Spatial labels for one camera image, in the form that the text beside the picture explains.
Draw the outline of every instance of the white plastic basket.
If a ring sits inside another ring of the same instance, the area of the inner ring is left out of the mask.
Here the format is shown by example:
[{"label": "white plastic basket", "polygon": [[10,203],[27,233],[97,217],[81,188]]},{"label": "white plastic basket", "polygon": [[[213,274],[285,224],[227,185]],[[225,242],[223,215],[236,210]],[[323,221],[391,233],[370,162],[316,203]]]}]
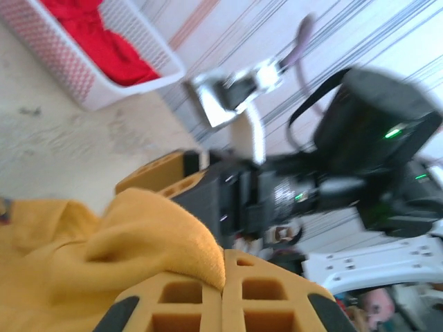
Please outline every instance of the white plastic basket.
[{"label": "white plastic basket", "polygon": [[85,109],[101,109],[130,95],[167,86],[185,75],[180,59],[129,0],[104,0],[100,12],[105,26],[132,43],[161,74],[159,79],[120,86],[102,73],[38,0],[0,0],[0,18]]}]

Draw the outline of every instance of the laundry basket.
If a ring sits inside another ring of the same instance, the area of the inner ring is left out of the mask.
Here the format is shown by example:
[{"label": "laundry basket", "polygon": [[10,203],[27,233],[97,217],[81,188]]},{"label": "laundry basket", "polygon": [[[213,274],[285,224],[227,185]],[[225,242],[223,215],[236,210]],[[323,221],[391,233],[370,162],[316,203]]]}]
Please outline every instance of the laundry basket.
[{"label": "laundry basket", "polygon": [[112,82],[38,0],[0,0],[0,18],[85,109],[97,110],[130,95],[180,80],[185,68],[130,0],[104,0],[105,26],[128,40],[161,77],[129,87]]}]

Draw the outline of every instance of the red cloth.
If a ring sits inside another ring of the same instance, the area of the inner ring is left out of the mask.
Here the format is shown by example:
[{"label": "red cloth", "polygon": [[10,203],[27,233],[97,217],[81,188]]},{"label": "red cloth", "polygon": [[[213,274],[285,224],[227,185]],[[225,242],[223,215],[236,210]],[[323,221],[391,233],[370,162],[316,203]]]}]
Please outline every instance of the red cloth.
[{"label": "red cloth", "polygon": [[106,30],[98,6],[102,0],[41,0],[98,68],[122,86],[160,75],[120,35]]}]

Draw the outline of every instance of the green led light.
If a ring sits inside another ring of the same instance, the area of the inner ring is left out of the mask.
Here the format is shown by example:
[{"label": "green led light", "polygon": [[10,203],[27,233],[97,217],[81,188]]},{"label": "green led light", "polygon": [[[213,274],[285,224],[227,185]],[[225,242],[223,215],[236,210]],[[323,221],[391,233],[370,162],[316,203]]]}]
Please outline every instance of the green led light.
[{"label": "green led light", "polygon": [[401,134],[400,129],[393,129],[385,135],[385,138],[394,138],[395,136],[398,136],[399,134]]}]

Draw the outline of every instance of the yellow cloth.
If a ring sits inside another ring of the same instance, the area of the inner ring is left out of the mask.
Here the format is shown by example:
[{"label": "yellow cloth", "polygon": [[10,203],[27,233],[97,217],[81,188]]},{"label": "yellow cloth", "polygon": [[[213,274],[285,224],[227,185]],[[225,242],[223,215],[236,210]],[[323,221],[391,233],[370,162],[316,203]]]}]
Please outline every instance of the yellow cloth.
[{"label": "yellow cloth", "polygon": [[102,218],[75,201],[15,201],[0,223],[0,331],[92,331],[119,293],[161,271],[225,283],[211,233],[162,196],[128,189]]}]

